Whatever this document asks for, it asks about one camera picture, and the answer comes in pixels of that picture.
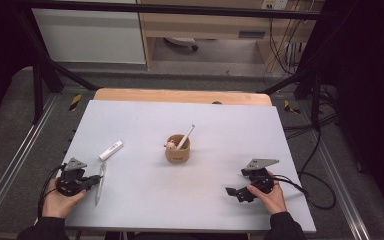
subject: person's hand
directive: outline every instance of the person's hand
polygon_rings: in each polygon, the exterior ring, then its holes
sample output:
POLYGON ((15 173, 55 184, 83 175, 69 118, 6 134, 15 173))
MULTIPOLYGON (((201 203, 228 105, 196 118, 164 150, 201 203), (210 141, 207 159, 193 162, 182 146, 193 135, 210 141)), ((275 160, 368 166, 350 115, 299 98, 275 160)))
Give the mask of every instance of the person's hand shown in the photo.
POLYGON ((49 182, 48 191, 43 205, 42 217, 66 218, 74 206, 82 200, 86 195, 86 190, 79 192, 72 197, 66 197, 56 190, 57 179, 54 178, 49 182))
POLYGON ((261 192, 258 188, 252 186, 251 184, 247 186, 247 189, 263 202, 264 206, 266 206, 271 215, 287 211, 285 199, 283 198, 283 191, 282 188, 280 188, 279 181, 274 181, 273 190, 268 194, 261 192))

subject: table surface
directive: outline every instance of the table surface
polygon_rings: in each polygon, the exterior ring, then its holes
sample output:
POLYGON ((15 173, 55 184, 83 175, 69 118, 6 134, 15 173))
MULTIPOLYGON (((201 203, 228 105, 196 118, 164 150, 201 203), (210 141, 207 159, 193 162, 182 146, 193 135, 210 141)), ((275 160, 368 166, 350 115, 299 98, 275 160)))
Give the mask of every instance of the table surface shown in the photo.
MULTIPOLYGON (((108 159, 99 205, 94 205, 94 187, 67 218, 67 227, 180 232, 270 229, 270 215, 258 199, 239 203, 227 195, 225 187, 241 188, 249 183, 240 169, 252 158, 279 159, 268 170, 299 183, 275 107, 267 102, 263 106, 215 105, 170 103, 160 98, 179 99, 195 93, 196 99, 215 94, 210 102, 225 101, 214 98, 218 96, 214 92, 102 90, 95 99, 108 92, 129 92, 135 100, 124 95, 114 98, 118 101, 90 101, 64 162, 76 157, 88 164, 85 176, 95 175, 98 155, 117 140, 125 145, 108 159), (148 101, 136 101, 150 93, 160 93, 156 98, 161 101, 146 97, 148 101), (196 127, 190 136, 189 160, 169 163, 164 155, 166 139, 186 133, 192 123, 196 127)), ((230 94, 257 95, 222 95, 230 94)), ((304 231, 314 232, 304 196, 288 184, 281 185, 289 212, 304 231)))

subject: black metal bar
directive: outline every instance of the black metal bar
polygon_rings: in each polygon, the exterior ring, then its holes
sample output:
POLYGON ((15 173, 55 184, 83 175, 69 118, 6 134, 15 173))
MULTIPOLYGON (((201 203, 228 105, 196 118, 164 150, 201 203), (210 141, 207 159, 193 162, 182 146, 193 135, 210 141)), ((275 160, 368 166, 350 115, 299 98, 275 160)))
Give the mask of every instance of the black metal bar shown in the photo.
POLYGON ((303 19, 322 20, 340 17, 333 13, 279 11, 245 8, 222 8, 202 6, 158 5, 158 4, 129 4, 129 3, 102 3, 102 2, 73 2, 49 0, 20 0, 17 4, 24 7, 40 9, 102 11, 102 12, 137 12, 137 13, 165 13, 232 17, 255 17, 275 19, 303 19))
POLYGON ((59 79, 56 72, 50 68, 45 56, 48 56, 47 52, 44 50, 42 43, 38 40, 35 32, 33 31, 24 9, 12 9, 12 14, 15 17, 15 20, 18 22, 19 26, 25 33, 27 37, 26 44, 28 47, 32 48, 34 55, 32 56, 35 59, 35 62, 40 64, 41 78, 48 85, 51 92, 61 92, 64 88, 61 80, 59 79))
POLYGON ((295 83, 295 82, 298 82, 300 80, 302 80, 302 78, 304 76, 306 76, 307 74, 309 73, 309 70, 308 69, 303 69, 302 71, 300 72, 297 72, 295 73, 294 75, 292 75, 291 77, 265 89, 265 90, 262 90, 262 91, 258 91, 256 93, 262 93, 262 94, 267 94, 267 95, 270 95, 272 93, 275 93, 276 91, 278 91, 279 89, 282 89, 286 86, 288 86, 289 84, 291 83, 295 83))
POLYGON ((93 85, 92 83, 89 83, 88 81, 84 80, 83 78, 77 76, 76 74, 72 73, 68 69, 64 68, 63 66, 59 65, 55 61, 53 61, 51 58, 48 58, 49 64, 57 70, 59 73, 65 75, 66 77, 70 78, 71 80, 75 81, 76 83, 82 85, 83 87, 87 88, 88 90, 98 90, 101 87, 97 87, 93 85))

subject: small wooden cup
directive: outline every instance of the small wooden cup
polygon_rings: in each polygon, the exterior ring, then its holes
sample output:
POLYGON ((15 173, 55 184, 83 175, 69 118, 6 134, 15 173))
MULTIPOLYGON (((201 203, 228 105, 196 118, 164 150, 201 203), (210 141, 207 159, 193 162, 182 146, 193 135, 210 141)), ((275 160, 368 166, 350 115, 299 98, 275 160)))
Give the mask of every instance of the small wooden cup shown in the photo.
MULTIPOLYGON (((173 140, 174 144, 177 146, 182 140, 184 135, 176 134, 167 139, 167 143, 173 140)), ((186 139, 185 143, 183 143, 182 147, 177 149, 168 149, 166 148, 165 155, 167 161, 171 163, 184 163, 189 159, 190 154, 190 146, 191 142, 189 138, 186 139)))

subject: floor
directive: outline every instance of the floor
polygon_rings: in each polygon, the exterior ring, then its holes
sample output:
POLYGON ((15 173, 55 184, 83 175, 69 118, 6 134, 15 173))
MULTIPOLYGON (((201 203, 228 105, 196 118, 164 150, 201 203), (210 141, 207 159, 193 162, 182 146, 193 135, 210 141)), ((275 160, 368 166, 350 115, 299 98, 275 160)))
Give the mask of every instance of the floor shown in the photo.
MULTIPOLYGON (((197 43, 199 50, 194 52, 159 39, 151 70, 144 66, 68 65, 96 85, 120 88, 256 92, 288 76, 280 70, 267 73, 253 41, 197 40, 197 43)), ((21 229, 33 224, 44 178, 60 164, 87 101, 94 95, 64 78, 66 88, 62 94, 46 93, 46 106, 52 107, 46 121, 38 128, 31 124, 34 109, 31 80, 28 69, 19 72, 0 108, 1 239, 14 238, 21 229), (79 93, 82 99, 76 110, 68 111, 79 93), (39 134, 34 136, 29 131, 39 134), (30 137, 27 142, 24 141, 26 136, 30 137), (19 151, 20 146, 27 150, 19 151), (9 168, 17 171, 8 172, 9 168)), ((288 86, 271 96, 284 127, 309 123, 309 101, 296 101, 294 88, 288 86)), ((327 104, 320 110, 320 118, 334 113, 327 104)), ((316 142, 317 134, 313 131, 288 140, 297 170, 303 167, 316 142)), ((324 126, 318 150, 306 171, 335 190, 337 204, 330 210, 310 205, 317 233, 307 234, 308 238, 384 239, 384 199, 371 176, 358 172, 356 164, 340 125, 331 122, 324 126)), ((328 188, 320 182, 303 177, 302 185, 311 190, 311 200, 315 204, 327 206, 332 202, 328 188)), ((102 239, 101 232, 85 231, 82 235, 82 239, 102 239)), ((262 239, 263 235, 253 234, 252 239, 262 239)))

